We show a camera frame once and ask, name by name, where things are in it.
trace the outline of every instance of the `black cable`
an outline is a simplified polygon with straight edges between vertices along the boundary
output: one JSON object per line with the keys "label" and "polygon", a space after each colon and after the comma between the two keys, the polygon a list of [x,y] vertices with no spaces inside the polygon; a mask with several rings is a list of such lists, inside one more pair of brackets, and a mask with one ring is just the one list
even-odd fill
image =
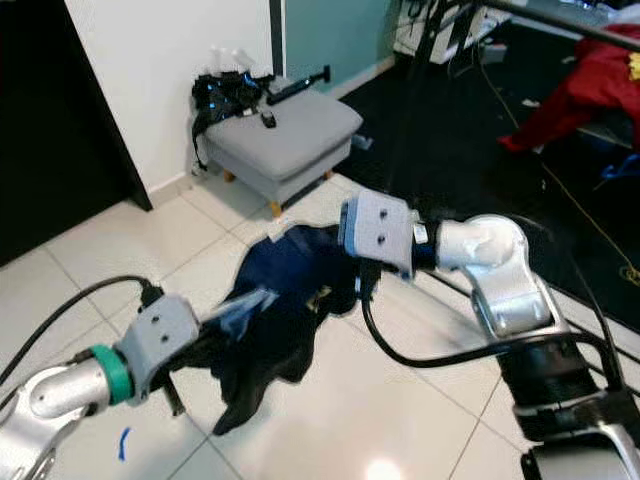
{"label": "black cable", "polygon": [[[604,314],[602,313],[602,309],[600,308],[600,304],[598,303],[598,301],[596,300],[595,295],[593,294],[593,291],[591,290],[591,288],[589,287],[589,284],[587,283],[586,279],[584,278],[584,275],[582,274],[582,270],[580,269],[580,267],[578,266],[578,264],[576,263],[575,259],[573,258],[573,255],[571,254],[571,252],[564,247],[556,238],[556,236],[553,234],[553,231],[542,225],[541,223],[536,222],[535,220],[532,220],[528,217],[525,217],[523,215],[518,215],[518,214],[501,214],[507,218],[510,218],[511,220],[515,221],[516,223],[518,221],[522,222],[522,223],[526,223],[529,226],[534,227],[535,229],[543,232],[547,238],[549,239],[549,242],[554,245],[556,248],[558,248],[560,250],[560,252],[562,254],[564,254],[566,257],[568,257],[569,259],[569,263],[571,264],[574,273],[576,274],[576,277],[578,278],[578,280],[580,281],[580,284],[582,285],[582,287],[585,289],[585,291],[587,292],[587,296],[589,297],[589,302],[591,303],[592,309],[594,311],[594,314],[596,316],[596,318],[598,319],[598,323],[600,324],[600,328],[602,329],[602,333],[604,336],[604,340],[607,344],[607,348],[609,349],[610,356],[611,356],[611,365],[612,365],[612,378],[608,380],[612,380],[613,386],[617,386],[617,387],[622,387],[623,385],[625,385],[624,382],[624,375],[622,373],[622,367],[620,365],[620,359],[618,358],[617,352],[621,352],[623,353],[625,356],[631,358],[632,360],[634,360],[636,363],[638,362],[638,359],[634,356],[632,356],[631,354],[625,352],[624,350],[619,349],[616,344],[615,341],[613,340],[613,335],[611,334],[611,330],[609,329],[609,323],[607,322]],[[458,293],[469,297],[469,294],[467,292],[465,292],[463,289],[461,289],[460,287],[458,287],[457,285],[452,284],[451,282],[442,279],[438,276],[434,276],[432,275],[434,278],[437,278],[440,282],[446,284],[448,287],[450,287],[451,289],[457,291]]]}
{"label": "black cable", "polygon": [[[437,280],[438,282],[442,283],[443,285],[446,285],[447,287],[449,287],[451,290],[455,291],[456,293],[459,293],[460,295],[462,295],[465,298],[471,298],[471,294],[469,292],[467,292],[465,289],[459,287],[458,285],[456,285],[455,283],[451,282],[450,280],[447,280],[446,278],[442,278],[440,275],[434,274],[432,272],[426,272],[427,275],[429,275],[430,277],[434,278],[435,280]],[[564,319],[569,325],[571,325],[572,327],[580,330],[581,332],[590,334],[591,332],[589,330],[587,330],[586,328],[584,328],[582,325],[574,322],[573,320],[566,318]],[[632,362],[636,363],[638,366],[640,366],[640,359],[638,357],[636,357],[635,355],[627,352],[625,349],[620,348],[616,345],[616,351],[620,354],[623,355],[625,357],[627,357],[629,360],[631,360]],[[586,360],[587,365],[589,365],[589,368],[591,370],[594,370],[595,372],[598,372],[601,375],[604,375],[604,372],[602,371],[602,369],[596,365],[594,365],[593,363],[589,362],[588,360]],[[629,385],[626,385],[626,388],[629,389],[629,391],[631,391],[634,395],[640,397],[640,391],[634,389],[633,387],[630,387]]]}
{"label": "black cable", "polygon": [[88,295],[90,295],[91,293],[95,292],[96,290],[99,290],[99,289],[104,288],[104,287],[109,286],[109,285],[113,285],[115,283],[121,283],[121,282],[138,282],[140,284],[140,286],[142,287],[142,289],[143,289],[143,293],[145,293],[146,291],[149,291],[149,289],[158,288],[158,287],[154,287],[151,284],[151,282],[148,279],[144,278],[144,277],[140,277],[138,275],[120,275],[118,277],[108,278],[106,280],[102,280],[101,282],[94,283],[93,285],[90,285],[89,287],[79,291],[73,297],[71,297],[69,300],[67,300],[65,303],[63,303],[60,307],[58,307],[58,309],[55,312],[53,312],[49,316],[49,318],[47,318],[36,329],[35,332],[33,332],[31,334],[31,336],[27,339],[27,341],[24,343],[24,345],[22,345],[20,350],[18,350],[18,353],[16,353],[14,355],[14,357],[11,359],[11,361],[9,362],[9,365],[7,365],[7,367],[0,374],[0,386],[2,386],[4,384],[4,382],[7,381],[7,379],[9,378],[9,375],[11,375],[11,373],[16,369],[18,364],[22,361],[22,359],[29,352],[31,347],[33,347],[33,345],[38,341],[38,339],[42,336],[42,334],[44,332],[46,332],[47,329],[51,325],[53,325],[53,323],[63,313],[65,313],[67,310],[69,310],[71,307],[73,307],[80,300],[82,300],[83,298],[87,297]]}
{"label": "black cable", "polygon": [[11,392],[9,393],[9,395],[7,395],[6,397],[4,397],[4,399],[2,400],[2,402],[0,402],[0,412],[2,411],[2,409],[4,407],[7,406],[7,403],[9,403],[9,400],[11,400],[13,398],[13,396],[16,394],[16,392],[18,391],[18,388],[14,388],[13,390],[11,390]]}
{"label": "black cable", "polygon": [[505,353],[513,352],[515,350],[521,350],[523,348],[529,348],[538,345],[544,345],[550,341],[563,341],[572,340],[576,343],[586,343],[594,347],[600,354],[602,365],[605,370],[611,369],[611,364],[605,360],[609,358],[608,349],[604,341],[593,334],[588,333],[554,333],[547,335],[532,335],[526,338],[517,338],[513,340],[504,340],[501,342],[495,342],[485,347],[476,348],[473,350],[467,350],[461,353],[455,353],[453,355],[447,355],[445,357],[435,357],[426,359],[408,358],[397,352],[387,341],[384,339],[378,328],[376,327],[373,315],[371,314],[370,300],[364,298],[362,301],[362,314],[364,316],[365,324],[371,333],[371,336],[378,344],[378,346],[396,362],[413,368],[437,368],[446,367],[450,365],[456,365],[458,363],[468,362],[470,360],[477,360],[479,358],[502,355]]}

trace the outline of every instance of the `black bag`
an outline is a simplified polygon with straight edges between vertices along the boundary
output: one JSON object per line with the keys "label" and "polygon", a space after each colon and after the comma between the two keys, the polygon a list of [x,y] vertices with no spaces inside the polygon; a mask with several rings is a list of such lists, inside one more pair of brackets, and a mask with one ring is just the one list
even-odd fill
{"label": "black bag", "polygon": [[198,155],[198,135],[214,123],[247,109],[255,109],[271,80],[273,75],[254,79],[249,72],[223,72],[220,76],[206,74],[196,79],[191,95],[198,113],[191,127],[191,137],[200,168],[207,169]]}

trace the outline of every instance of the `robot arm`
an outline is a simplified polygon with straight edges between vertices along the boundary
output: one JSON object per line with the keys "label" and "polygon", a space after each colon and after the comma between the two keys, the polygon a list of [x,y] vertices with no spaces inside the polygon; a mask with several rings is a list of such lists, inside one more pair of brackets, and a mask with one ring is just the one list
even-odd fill
{"label": "robot arm", "polygon": [[[527,239],[514,222],[492,215],[423,224],[403,201],[364,190],[345,204],[340,227],[339,242],[350,256],[403,276],[416,268],[460,269],[473,285],[473,307],[490,343],[549,336],[545,344],[498,357],[523,434],[542,444],[523,456],[527,480],[640,480],[637,408],[623,388],[596,387],[546,284],[529,268]],[[299,244],[300,237],[292,241]],[[361,289],[364,283],[361,278]],[[252,290],[223,304],[214,318],[260,312],[273,301],[272,292]],[[138,405],[163,388],[174,413],[183,411],[168,372],[188,365],[199,347],[207,355],[223,348],[205,330],[185,300],[165,295],[113,347],[95,346],[35,374],[0,407],[0,480],[44,478],[57,445],[109,405]]]}
{"label": "robot arm", "polygon": [[548,336],[542,345],[498,357],[524,436],[543,443],[522,457],[527,480],[640,479],[640,414],[633,398],[621,378],[597,388],[549,289],[529,268],[527,238],[515,222],[483,215],[423,224],[404,202],[363,191],[343,209],[343,224],[351,255],[404,276],[415,269],[459,269],[473,286],[473,309],[489,343]]}

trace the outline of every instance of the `black carpet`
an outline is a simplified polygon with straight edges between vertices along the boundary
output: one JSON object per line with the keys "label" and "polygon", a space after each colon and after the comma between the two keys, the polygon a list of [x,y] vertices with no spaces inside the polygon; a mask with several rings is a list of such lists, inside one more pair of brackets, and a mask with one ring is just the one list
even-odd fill
{"label": "black carpet", "polygon": [[[514,115],[522,123],[531,114],[522,100],[542,101],[571,71],[561,60],[573,54],[574,42],[506,24],[493,34],[509,45],[502,64],[486,67]],[[604,166],[618,165],[628,151],[576,133],[547,145],[542,155],[505,152],[496,138],[514,126],[477,67],[462,71],[470,52],[449,66],[430,68],[415,116],[401,138],[405,158],[399,162],[393,192],[417,208],[423,218],[464,219],[480,213],[525,215],[550,227],[573,253],[603,309],[640,331],[640,289],[623,280],[623,260],[564,196],[541,167],[545,162],[585,209],[640,265],[634,189],[638,179],[617,180],[593,191]],[[407,88],[408,59],[355,90],[343,101],[364,118],[361,133],[374,138],[369,151],[354,149],[337,169],[373,189],[383,189],[396,127]],[[566,253],[525,225],[531,264],[554,286],[580,299],[584,291]]]}

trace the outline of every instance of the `black pole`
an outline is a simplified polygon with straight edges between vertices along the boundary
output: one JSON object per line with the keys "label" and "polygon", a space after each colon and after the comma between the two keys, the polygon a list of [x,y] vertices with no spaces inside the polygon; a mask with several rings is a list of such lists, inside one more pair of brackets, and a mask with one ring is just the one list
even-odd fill
{"label": "black pole", "polygon": [[466,15],[467,11],[469,11],[471,7],[473,7],[473,3],[467,3],[466,5],[462,5],[456,13],[454,13],[450,17],[445,18],[440,24],[440,27],[438,28],[438,33],[442,33],[449,25],[451,25],[452,23],[455,23],[458,20],[458,18],[460,18],[463,15]]}
{"label": "black pole", "polygon": [[409,75],[407,81],[409,87],[404,99],[404,108],[400,116],[400,121],[397,126],[397,134],[391,152],[391,161],[389,163],[389,173],[387,175],[387,183],[385,185],[385,191],[390,194],[398,194],[395,188],[396,173],[399,171],[401,164],[404,162],[406,156],[407,145],[407,131],[411,127],[414,112],[416,111],[415,104],[418,100],[420,90],[422,89],[422,82],[426,77],[427,68],[431,60],[431,53],[433,52],[433,45],[436,41],[436,32],[438,27],[442,23],[442,18],[448,8],[447,2],[443,0],[437,1],[435,12],[431,15],[431,9],[427,11],[427,18],[425,19],[424,31],[416,50],[415,58],[411,63],[409,69]]}
{"label": "black pole", "polygon": [[[466,3],[469,3],[469,0],[454,0],[453,2],[451,2],[452,5]],[[547,25],[562,28],[564,30],[569,30],[570,32],[574,32],[588,38],[593,38],[594,40],[600,40],[605,43],[610,43],[611,45],[615,45],[617,47],[626,48],[627,50],[631,50],[634,52],[640,52],[640,40],[635,40],[631,37],[625,37],[624,35],[620,35],[619,33],[610,32],[601,28],[590,27],[588,25],[573,22],[571,20],[565,20],[554,15],[549,15],[547,13],[541,12],[539,10],[521,7],[520,5],[514,5],[513,3],[508,3],[503,0],[479,0],[477,3],[479,5],[502,10],[503,12],[512,13],[518,17],[528,18],[530,20],[542,22]]]}

